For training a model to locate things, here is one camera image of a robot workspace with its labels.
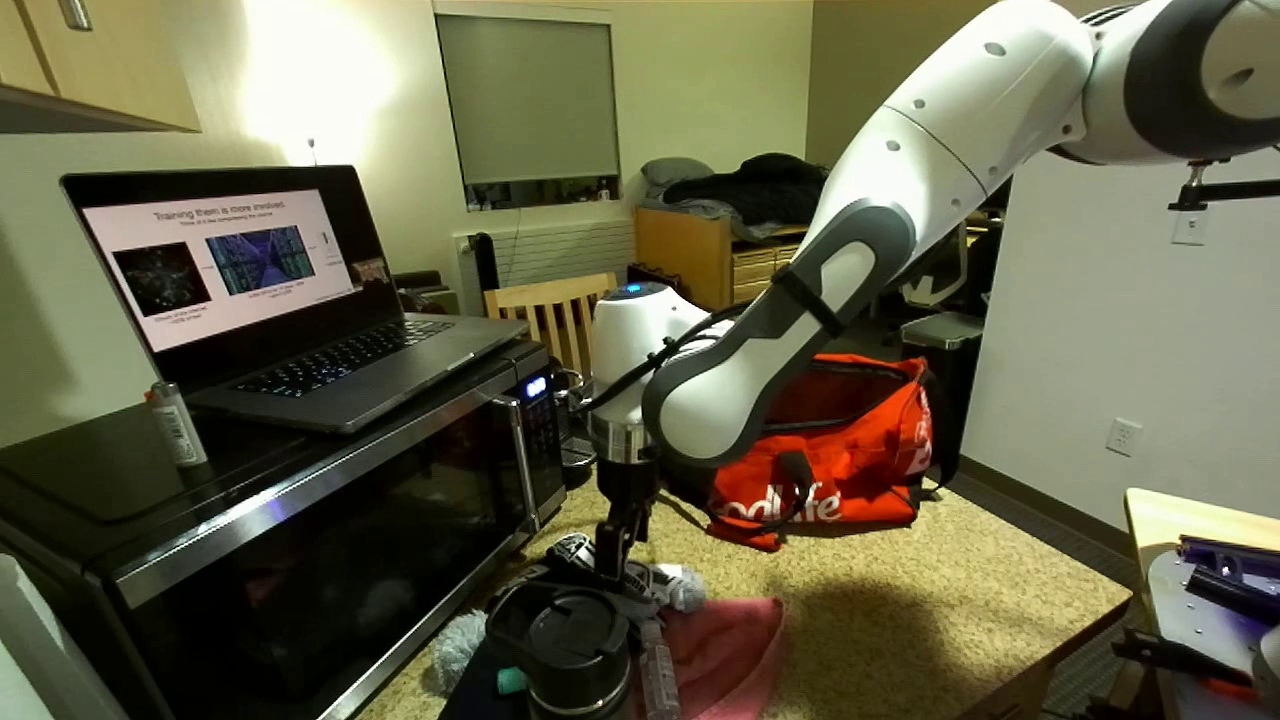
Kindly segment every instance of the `screen display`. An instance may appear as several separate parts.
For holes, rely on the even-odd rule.
[[[321,194],[83,209],[150,354],[358,292]]]

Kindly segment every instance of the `blinds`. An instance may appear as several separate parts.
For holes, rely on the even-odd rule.
[[[616,175],[606,23],[437,18],[464,183]]]

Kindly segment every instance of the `black microwave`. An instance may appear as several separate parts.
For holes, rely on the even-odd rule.
[[[145,410],[0,452],[0,549],[128,717],[351,717],[560,507],[554,363],[505,347],[358,437]]]

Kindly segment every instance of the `cable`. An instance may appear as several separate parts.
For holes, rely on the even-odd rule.
[[[653,354],[645,363],[629,368],[619,381],[613,381],[598,398],[582,402],[582,414],[596,414],[598,403],[616,402],[623,388],[638,386],[638,375],[656,371],[663,359],[672,359],[685,344],[692,344],[702,329],[740,315],[746,305],[727,305],[702,321],[697,321],[687,333],[681,333],[675,339],[663,339],[660,354]]]

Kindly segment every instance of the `monitor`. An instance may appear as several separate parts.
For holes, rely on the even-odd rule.
[[[346,165],[72,174],[62,194],[155,371],[185,394],[399,321]]]

